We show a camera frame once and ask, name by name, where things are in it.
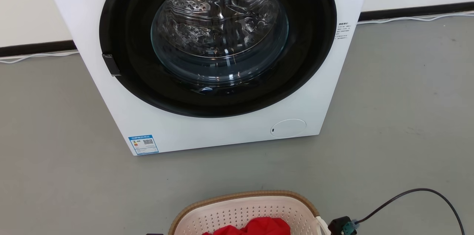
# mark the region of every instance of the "red clothing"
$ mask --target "red clothing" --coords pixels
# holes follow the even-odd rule
[[[244,228],[228,225],[213,235],[290,235],[290,226],[281,218],[254,218]]]

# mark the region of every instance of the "washing machine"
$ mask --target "washing machine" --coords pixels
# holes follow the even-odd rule
[[[145,155],[319,134],[363,0],[55,2]]]

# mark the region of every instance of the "brown basket rim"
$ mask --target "brown basket rim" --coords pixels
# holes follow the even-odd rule
[[[189,205],[188,207],[183,209],[173,220],[170,230],[168,231],[168,235],[174,235],[174,232],[176,231],[178,224],[181,222],[184,216],[196,208],[208,206],[213,203],[225,202],[225,201],[240,199],[240,198],[259,197],[259,196],[284,196],[284,197],[294,198],[300,201],[301,203],[303,203],[311,211],[314,217],[320,216],[320,213],[318,212],[316,207],[307,198],[305,198],[304,196],[296,192],[293,192],[293,191],[246,191],[246,192],[239,192],[239,193],[234,193],[234,194],[227,194],[223,196],[217,196],[214,198],[206,199],[206,200]]]

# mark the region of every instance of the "floor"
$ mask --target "floor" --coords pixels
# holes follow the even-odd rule
[[[296,191],[327,221],[410,188],[474,233],[474,19],[357,27],[319,136],[133,157],[79,56],[0,65],[0,234],[167,233],[190,203]],[[415,193],[359,235],[460,234]]]

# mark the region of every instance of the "baseboard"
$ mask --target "baseboard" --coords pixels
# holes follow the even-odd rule
[[[474,2],[362,12],[359,21],[448,14],[474,10]],[[76,50],[72,40],[0,47],[0,57]]]
[[[0,57],[76,50],[72,40],[0,47]]]
[[[415,17],[415,16],[429,16],[440,15],[457,12],[466,12],[474,10],[474,2],[442,4],[424,7],[412,7],[403,9],[391,9],[381,11],[362,12],[359,21],[371,21],[381,19],[391,19],[398,17]]]

